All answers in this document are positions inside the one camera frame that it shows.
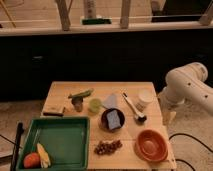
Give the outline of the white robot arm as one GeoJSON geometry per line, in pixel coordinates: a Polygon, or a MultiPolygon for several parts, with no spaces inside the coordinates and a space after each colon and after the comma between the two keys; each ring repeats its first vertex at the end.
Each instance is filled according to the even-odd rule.
{"type": "Polygon", "coordinates": [[[200,62],[193,62],[170,70],[165,77],[166,86],[158,94],[164,125],[176,116],[175,108],[190,100],[213,115],[213,88],[205,84],[208,70],[200,62]]]}

